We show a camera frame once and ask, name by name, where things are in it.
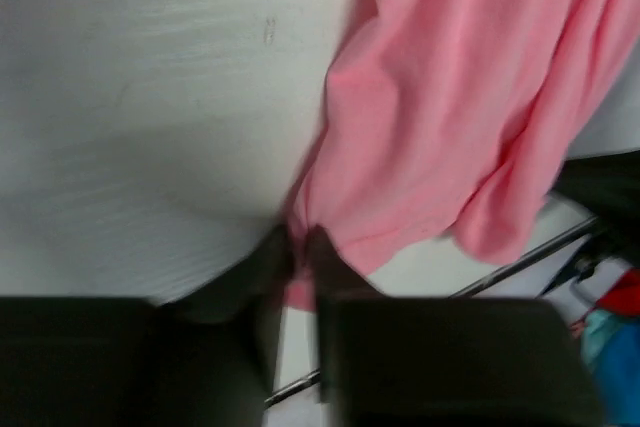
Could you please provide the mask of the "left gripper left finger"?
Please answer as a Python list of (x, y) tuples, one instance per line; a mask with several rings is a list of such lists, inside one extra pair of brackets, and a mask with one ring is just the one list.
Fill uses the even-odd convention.
[(287, 230), (277, 226), (245, 259), (175, 303), (182, 343), (176, 425), (261, 425), (292, 272)]

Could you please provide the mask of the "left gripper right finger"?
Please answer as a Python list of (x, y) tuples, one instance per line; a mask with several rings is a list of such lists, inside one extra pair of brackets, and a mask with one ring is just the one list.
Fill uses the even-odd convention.
[(305, 256), (314, 288), (319, 398), (321, 402), (327, 402), (332, 305), (343, 297), (382, 298), (384, 294), (342, 259), (324, 227), (313, 227), (308, 234)]

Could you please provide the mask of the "pink t shirt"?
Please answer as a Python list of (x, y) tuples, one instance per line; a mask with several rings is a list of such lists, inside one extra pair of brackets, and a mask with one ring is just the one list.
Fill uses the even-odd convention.
[(524, 251), (567, 150), (639, 38), (639, 0), (363, 0), (326, 77), (325, 125), (289, 211), (370, 274), (449, 233)]

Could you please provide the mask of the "blue and red cloth pile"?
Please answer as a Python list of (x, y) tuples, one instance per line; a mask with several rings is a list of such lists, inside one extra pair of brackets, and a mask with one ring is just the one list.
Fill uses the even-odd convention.
[(639, 424), (639, 272), (629, 270), (572, 325), (609, 426)]

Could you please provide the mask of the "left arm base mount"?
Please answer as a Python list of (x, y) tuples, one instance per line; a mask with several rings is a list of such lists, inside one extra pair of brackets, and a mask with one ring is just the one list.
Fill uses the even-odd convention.
[(570, 159), (552, 192), (578, 204), (607, 226), (622, 257), (639, 267), (639, 152)]

